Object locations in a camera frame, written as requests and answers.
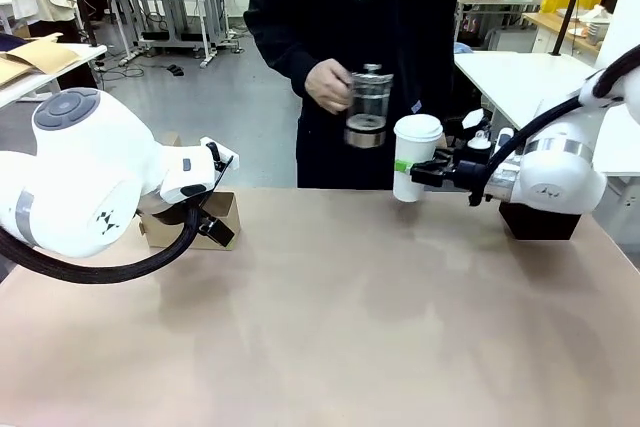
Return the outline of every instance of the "concrete floor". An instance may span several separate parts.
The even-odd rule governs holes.
[[[101,43],[123,50],[112,26],[97,31]],[[211,137],[241,157],[241,169],[229,172],[224,184],[294,187],[295,136],[300,101],[289,82],[270,70],[251,38],[241,39],[245,52],[221,51],[207,69],[186,55],[141,57],[144,77],[107,81],[105,89],[129,107],[157,139],[177,132],[184,145]],[[184,77],[166,67],[176,64]],[[114,66],[113,60],[107,67]],[[30,119],[36,104],[15,104],[0,110],[0,150],[35,152]]]

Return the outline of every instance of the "white cup lid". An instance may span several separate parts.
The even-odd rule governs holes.
[[[396,135],[409,142],[436,142],[444,129],[440,121],[432,115],[407,115],[398,121],[393,130]]]

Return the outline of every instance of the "black pole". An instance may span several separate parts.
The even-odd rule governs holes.
[[[564,16],[562,20],[562,27],[560,28],[560,33],[558,34],[558,39],[556,40],[556,45],[553,48],[553,52],[551,55],[560,55],[560,49],[562,48],[562,43],[564,42],[564,38],[567,36],[567,29],[569,28],[569,22],[571,22],[571,17],[573,17],[573,9],[576,6],[576,2],[578,0],[569,0],[569,6],[567,7],[567,15]]]
[[[93,30],[93,26],[91,25],[91,21],[89,20],[89,12],[87,11],[87,4],[84,3],[84,0],[78,1],[78,10],[80,11],[80,21],[82,22],[82,27],[84,31],[87,33],[89,37],[89,42],[92,47],[98,46],[98,41],[96,40],[96,34]]]

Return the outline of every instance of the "black pants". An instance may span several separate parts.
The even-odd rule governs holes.
[[[395,138],[392,133],[387,134],[382,147],[358,149],[344,141],[344,120],[331,125],[314,120],[303,116],[298,123],[298,188],[393,188]]]
[[[61,33],[58,42],[63,44],[79,44],[81,42],[80,33],[75,20],[64,22],[36,22],[29,26],[29,33],[32,37],[46,37],[50,34]],[[72,87],[89,87],[97,89],[98,85],[93,78],[89,65],[81,65],[64,75],[58,77],[58,84],[62,90]]]

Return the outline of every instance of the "black hoodie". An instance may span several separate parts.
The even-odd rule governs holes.
[[[245,21],[267,64],[291,79],[303,118],[344,125],[306,94],[309,71],[335,59],[347,70],[393,73],[390,122],[417,110],[442,118],[450,104],[456,0],[251,0]]]

